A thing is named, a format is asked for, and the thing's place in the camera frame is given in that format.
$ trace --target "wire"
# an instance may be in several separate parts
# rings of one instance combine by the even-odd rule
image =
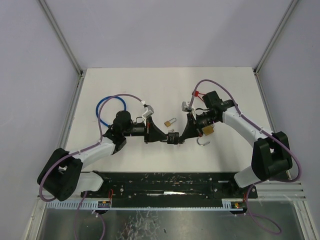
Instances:
[[[85,152],[85,151],[88,151],[90,149],[93,149],[94,147],[98,146],[101,144],[102,142],[102,139],[103,139],[103,132],[102,132],[102,128],[101,128],[101,111],[104,107],[104,105],[111,99],[115,98],[115,97],[119,97],[119,96],[128,96],[128,97],[132,97],[132,98],[135,98],[137,99],[139,102],[142,102],[142,100],[140,98],[138,98],[137,96],[134,96],[134,95],[131,95],[131,94],[127,94],[127,93],[121,93],[121,94],[117,94],[117,95],[114,95],[114,96],[110,96],[108,99],[104,100],[104,102],[102,103],[100,109],[99,109],[99,112],[98,112],[98,127],[99,127],[99,132],[100,132],[100,140],[99,142],[91,145],[91,146],[88,146],[88,147],[85,147],[79,151],[75,151],[75,152],[72,152],[72,153],[69,153],[68,155],[60,158],[58,161],[56,161],[49,169],[48,171],[44,174],[41,182],[40,182],[40,186],[39,186],[39,196],[41,198],[42,201],[44,202],[52,202],[53,200],[55,200],[56,198],[53,197],[51,199],[47,199],[44,197],[43,195],[43,189],[44,189],[44,184],[45,184],[45,181],[47,179],[47,177],[49,176],[49,174],[53,171],[53,169],[55,169],[61,162],[63,162],[64,160],[66,160],[67,158],[71,157],[71,156],[74,156],[74,155],[77,155],[77,154],[80,154],[82,152]]]
[[[197,111],[197,110],[202,110],[202,111],[209,111],[210,109],[203,109],[203,108],[201,108],[201,107],[198,107],[198,108],[196,108],[194,111]]]
[[[202,97],[200,97],[200,96],[197,96],[203,103],[205,102],[203,99],[202,99]]]
[[[96,107],[95,107],[95,115],[96,115],[96,117],[98,117],[98,114],[99,114],[100,104],[101,104],[103,101],[107,100],[108,98],[110,98],[110,96],[106,96],[105,98],[101,99],[101,100],[98,102],[98,104],[96,105]],[[127,110],[127,105],[126,105],[125,100],[123,100],[121,97],[118,97],[118,96],[116,96],[115,99],[119,99],[119,100],[123,103],[123,108],[124,108],[124,110]],[[105,125],[107,128],[110,127],[110,125],[107,124],[106,122],[104,122],[101,118],[100,118],[100,122],[101,122],[103,125]]]
[[[270,139],[272,139],[274,142],[276,142],[277,144],[279,144],[284,150],[286,150],[287,153],[289,153],[291,155],[291,157],[294,159],[297,167],[298,167],[298,175],[294,178],[294,179],[290,179],[290,180],[282,180],[282,179],[275,179],[276,181],[279,181],[279,182],[284,182],[284,183],[293,183],[293,182],[296,182],[300,179],[301,177],[301,174],[302,174],[302,170],[301,170],[301,164],[298,160],[298,158],[296,157],[296,155],[289,149],[287,148],[282,142],[280,142],[278,139],[276,139],[274,136],[272,136],[271,134],[267,133],[265,130],[263,130],[261,127],[259,127],[258,125],[256,125],[254,122],[252,122],[250,119],[248,119],[245,115],[243,115],[243,113],[240,111],[239,107],[238,107],[238,104],[236,102],[236,100],[234,99],[234,97],[231,95],[231,93],[225,89],[221,84],[213,81],[213,80],[209,80],[209,79],[203,79],[201,81],[199,81],[194,90],[193,90],[193,93],[192,93],[192,98],[191,98],[191,101],[190,101],[190,104],[189,104],[189,108],[192,107],[192,104],[194,102],[194,99],[195,99],[195,95],[196,95],[196,91],[197,91],[197,88],[198,86],[203,83],[203,82],[210,82],[210,83],[213,83],[217,86],[219,86],[221,89],[223,89],[228,95],[229,97],[231,98],[231,100],[233,101],[233,104],[234,104],[234,107],[236,109],[236,111],[239,113],[239,115],[247,122],[249,123],[250,125],[252,125],[255,129],[257,129],[258,131],[260,131],[261,133],[263,133],[264,135],[266,135],[267,137],[269,137]]]
[[[80,210],[80,207],[82,205],[82,203],[84,202],[86,196],[87,196],[88,192],[85,191],[84,192],[84,195],[78,205],[78,207],[76,208],[76,211],[75,211],[75,215],[74,215],[74,221],[73,221],[73,234],[74,234],[74,238],[76,240],[78,240],[78,236],[77,236],[77,231],[76,231],[76,223],[77,223],[77,218],[78,218],[78,214],[79,214],[79,210]],[[105,233],[106,233],[106,223],[104,221],[104,219],[102,218],[102,216],[100,214],[97,213],[97,216],[100,218],[101,222],[102,222],[102,227],[103,227],[103,230],[102,230],[102,235],[100,237],[100,240],[102,240],[105,236]]]
[[[276,236],[277,236],[277,235],[280,235],[280,234],[282,233],[282,228],[279,226],[278,223],[276,223],[274,220],[272,220],[271,218],[269,218],[269,217],[267,217],[267,216],[264,216],[264,215],[261,215],[261,214],[256,214],[256,213],[252,213],[252,212],[250,211],[250,208],[249,208],[249,205],[248,205],[248,198],[249,198],[249,193],[250,193],[250,191],[252,190],[253,187],[254,187],[254,184],[252,184],[252,185],[249,187],[249,189],[248,189],[248,191],[247,191],[247,193],[246,193],[246,196],[245,196],[247,215],[250,215],[251,218],[252,218],[252,220],[255,222],[255,224],[257,224],[260,228],[262,228],[262,229],[265,230],[266,232],[268,232],[268,233],[270,233],[270,234],[272,234],[272,235],[276,235]],[[266,228],[265,226],[263,226],[260,222],[258,222],[258,221],[256,220],[257,217],[258,217],[258,218],[265,219],[265,220],[268,220],[269,222],[273,223],[273,224],[279,229],[279,231],[272,231],[272,230]]]

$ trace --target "white wall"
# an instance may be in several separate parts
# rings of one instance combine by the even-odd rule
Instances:
[[[303,189],[320,231],[320,1],[298,5],[260,73],[277,130],[302,165]]]
[[[81,67],[254,67],[291,0],[47,0]]]
[[[77,75],[36,0],[0,5],[0,238],[18,240]]]

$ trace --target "metal frame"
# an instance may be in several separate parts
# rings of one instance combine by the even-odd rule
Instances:
[[[294,12],[294,10],[297,8],[298,3],[300,2],[300,0],[292,0],[288,6],[288,8],[286,9],[282,19],[280,20],[280,23],[278,24],[278,26],[276,27],[268,45],[266,46],[262,57],[260,58],[258,64],[256,65],[256,67],[254,68],[254,72],[255,73],[259,73],[261,68],[263,67],[266,59],[268,58],[268,55],[270,54],[270,52],[272,51],[275,43],[277,42],[280,34],[282,33],[284,27],[286,26],[290,16],[292,15],[292,13]]]
[[[77,59],[75,58],[75,55],[71,51],[69,44],[65,36],[63,35],[54,15],[52,14],[46,0],[37,0],[37,1],[41,6],[44,15],[47,17],[49,24],[53,28],[53,31],[56,34],[59,42],[61,43],[62,48],[64,49],[65,53],[69,57],[74,70],[77,72],[78,75],[81,75],[83,73],[83,70],[81,69],[81,66],[79,65]]]
[[[74,70],[78,73],[79,78],[77,80],[77,84],[75,87],[75,90],[72,95],[72,100],[69,106],[69,110],[63,125],[63,130],[61,133],[61,137],[58,142],[59,147],[65,147],[66,143],[68,141],[70,128],[72,125],[72,121],[75,115],[75,111],[77,108],[79,96],[81,93],[81,89],[84,82],[85,73],[81,69],[77,59],[75,58],[74,54],[72,53],[68,42],[66,41],[61,29],[59,28],[57,21],[55,17],[53,16],[48,4],[46,3],[46,0],[37,0],[46,15],[50,25],[52,26],[53,31],[55,32],[57,38],[59,39],[61,46],[65,50],[67,56],[69,57]],[[300,0],[292,0],[289,4],[286,12],[284,13],[279,25],[277,26],[274,34],[272,35],[265,51],[263,52],[262,57],[260,58],[258,64],[253,69],[254,75],[256,77],[256,81],[258,84],[258,88],[260,91],[260,94],[262,96],[262,101],[267,113],[267,117],[269,120],[269,123],[271,125],[271,128],[273,131],[276,131],[276,126],[274,124],[269,105],[263,90],[263,87],[261,85],[261,80],[259,78],[259,72],[262,69],[264,63],[266,62],[269,54],[271,53],[272,49],[275,46],[275,43],[279,39],[279,36],[281,35],[284,27],[286,26],[288,20],[290,19],[292,13],[297,8],[298,3]],[[268,181],[261,183],[256,186],[256,189],[258,190],[258,198],[257,199],[250,199],[250,201],[290,201],[294,204],[296,213],[301,225],[301,229],[303,232],[303,235],[305,239],[308,240],[316,240],[319,239],[319,235],[317,233],[317,230],[313,228],[313,220],[310,215],[309,207],[306,202],[306,197],[303,192],[303,188],[301,186],[300,182],[295,183],[281,183],[277,181]],[[81,198],[80,196],[75,196],[73,198],[74,202],[80,202]],[[38,232],[41,226],[41,221],[45,213],[46,203],[42,202],[39,198],[36,199],[35,207],[33,210],[33,213],[31,215],[29,224],[26,229],[25,237],[26,240],[35,240],[37,239]]]

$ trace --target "black mounting plate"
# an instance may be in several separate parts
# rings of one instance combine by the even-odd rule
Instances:
[[[243,199],[248,190],[245,187],[231,191],[228,181],[235,172],[95,173],[103,178],[103,184],[98,191],[89,191],[87,198],[108,198],[112,189],[114,208],[221,207],[221,199]],[[253,189],[249,194],[252,199],[258,197]]]

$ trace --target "purple cable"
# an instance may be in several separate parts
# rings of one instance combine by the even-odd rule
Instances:
[[[213,83],[217,86],[219,86],[221,89],[223,89],[228,95],[229,97],[231,98],[231,100],[233,101],[234,103],[234,107],[236,109],[236,111],[239,113],[239,115],[247,122],[249,123],[250,125],[252,125],[255,129],[257,129],[258,131],[260,131],[261,133],[263,133],[264,135],[268,136],[270,139],[272,139],[274,142],[276,142],[277,144],[279,144],[284,150],[286,150],[290,155],[291,157],[294,159],[297,167],[298,167],[298,175],[294,178],[294,179],[291,179],[291,180],[277,180],[279,182],[284,182],[284,183],[293,183],[293,182],[296,182],[300,179],[301,177],[301,164],[298,160],[298,158],[296,157],[296,155],[289,149],[287,148],[282,142],[280,142],[278,139],[276,139],[274,136],[272,136],[271,134],[267,133],[266,131],[264,131],[261,127],[259,127],[258,125],[256,125],[254,122],[252,122],[250,119],[248,119],[245,115],[242,114],[242,112],[240,111],[239,107],[238,107],[238,104],[236,102],[236,100],[234,99],[234,97],[231,95],[231,93],[225,89],[222,85],[220,85],[219,83],[213,81],[213,80],[209,80],[209,79],[204,79],[204,80],[201,80],[199,81],[196,85],[195,85],[195,88],[193,90],[193,93],[192,93],[192,98],[191,98],[191,101],[190,101],[190,104],[189,104],[189,107],[191,108],[192,107],[192,104],[194,102],[194,99],[195,99],[195,94],[196,94],[196,91],[197,91],[197,88],[198,86],[202,83],[202,82],[210,82],[210,83]]]
[[[255,184],[260,184],[262,183],[263,181],[258,181],[256,182]],[[247,214],[250,215],[250,217],[252,218],[252,220],[255,222],[255,224],[257,224],[260,228],[262,228],[263,230],[265,230],[267,233],[270,233],[272,235],[280,235],[282,234],[282,229],[281,227],[279,226],[278,223],[276,223],[274,220],[272,220],[271,218],[267,217],[267,216],[264,216],[264,215],[261,215],[261,214],[256,214],[256,213],[251,213],[250,209],[249,209],[249,206],[248,206],[248,198],[249,198],[249,193],[250,191],[252,190],[252,188],[254,187],[254,184],[252,184],[247,193],[246,193],[246,196],[245,196],[245,202],[246,202],[246,210],[247,210]],[[260,222],[258,222],[255,218],[262,218],[262,219],[266,219],[268,221],[270,221],[271,223],[273,223],[278,229],[279,231],[272,231],[266,227],[264,227]]]
[[[53,169],[55,169],[56,166],[58,166],[62,161],[64,161],[65,159],[71,157],[71,156],[74,156],[74,155],[77,155],[77,154],[80,154],[82,152],[85,152],[85,151],[88,151],[96,146],[98,146],[102,139],[103,139],[103,132],[102,132],[102,128],[101,128],[101,121],[100,121],[100,115],[101,115],[101,111],[102,111],[102,108],[104,107],[104,105],[110,100],[110,99],[113,99],[115,97],[119,97],[119,96],[128,96],[128,97],[132,97],[134,99],[137,99],[139,102],[142,102],[142,100],[140,98],[138,98],[137,96],[134,96],[134,95],[131,95],[131,94],[127,94],[127,93],[121,93],[121,94],[117,94],[117,95],[114,95],[114,96],[110,96],[108,99],[106,99],[103,104],[101,105],[100,107],[100,110],[99,110],[99,115],[98,115],[98,126],[99,126],[99,131],[100,131],[100,141],[91,145],[91,146],[88,146],[88,147],[85,147],[83,149],[81,149],[80,151],[75,151],[73,153],[70,153],[62,158],[60,158],[58,161],[56,161],[50,168],[49,170],[45,173],[45,175],[43,176],[42,180],[41,180],[41,183],[40,183],[40,187],[39,187],[39,196],[41,198],[42,201],[44,202],[52,202],[53,200],[55,200],[56,198],[51,198],[51,199],[47,199],[44,197],[43,195],[43,188],[44,188],[44,184],[45,184],[45,181],[47,179],[47,177],[49,176],[49,174],[53,171]]]
[[[250,125],[252,125],[255,129],[257,129],[258,131],[260,131],[261,133],[265,134],[266,136],[268,136],[270,139],[272,139],[274,142],[276,142],[277,144],[279,144],[284,150],[286,150],[290,155],[291,157],[294,159],[297,167],[298,167],[298,175],[294,178],[294,179],[290,179],[290,180],[277,180],[279,182],[285,182],[285,183],[293,183],[293,182],[296,182],[297,180],[300,179],[301,177],[301,164],[298,160],[298,158],[296,157],[296,155],[289,149],[287,148],[282,142],[280,142],[279,140],[277,140],[274,136],[272,136],[271,134],[267,133],[266,131],[264,131],[261,127],[259,127],[258,125],[256,125],[254,122],[252,122],[250,119],[248,119],[245,115],[242,114],[242,112],[240,111],[239,107],[238,107],[238,104],[236,102],[236,100],[234,99],[234,97],[231,95],[231,93],[225,89],[221,84],[213,81],[213,80],[209,80],[209,79],[204,79],[204,80],[201,80],[199,81],[194,90],[193,90],[193,93],[192,93],[192,98],[191,98],[191,101],[190,101],[190,104],[189,104],[189,107],[191,108],[192,107],[192,104],[194,102],[194,99],[195,99],[195,94],[196,94],[196,91],[197,91],[197,88],[198,86],[202,83],[202,82],[210,82],[210,83],[213,83],[217,86],[219,86],[221,89],[223,89],[228,95],[229,97],[231,98],[231,100],[233,101],[234,103],[234,107],[236,109],[236,111],[239,113],[239,115],[247,122],[249,123]],[[263,181],[258,181],[256,182],[255,184],[260,184],[262,183]],[[246,208],[247,208],[247,211],[248,211],[248,214],[251,216],[252,220],[260,227],[262,228],[263,230],[265,230],[266,232],[270,233],[270,234],[273,234],[273,235],[280,235],[282,233],[282,229],[281,227],[274,221],[272,220],[271,218],[267,217],[267,216],[264,216],[264,215],[260,215],[260,214],[255,214],[255,213],[251,213],[250,212],[250,209],[249,209],[249,206],[248,206],[248,197],[249,197],[249,193],[251,191],[251,189],[254,187],[254,185],[252,184],[247,193],[246,193]],[[278,229],[279,229],[279,232],[275,232],[275,231],[271,231],[269,229],[267,229],[266,227],[264,227],[263,225],[261,225],[256,219],[255,217],[258,217],[258,218],[262,218],[262,219],[266,219],[268,221],[270,221],[271,223],[273,223]]]
[[[73,221],[73,234],[74,234],[74,238],[76,240],[78,240],[78,236],[77,236],[77,231],[76,231],[76,223],[77,223],[77,217],[78,217],[78,213],[79,213],[79,209],[82,205],[82,203],[84,202],[86,196],[87,196],[88,192],[85,191],[84,192],[84,195],[83,195],[83,198],[81,199],[80,203],[79,203],[79,206],[76,208],[76,211],[75,211],[75,215],[74,215],[74,221]],[[106,224],[105,224],[105,221],[104,219],[102,218],[102,216],[100,214],[97,214],[97,216],[101,219],[102,221],[102,227],[103,227],[103,230],[102,230],[102,235],[100,237],[100,240],[102,240],[105,236],[105,233],[106,233]]]

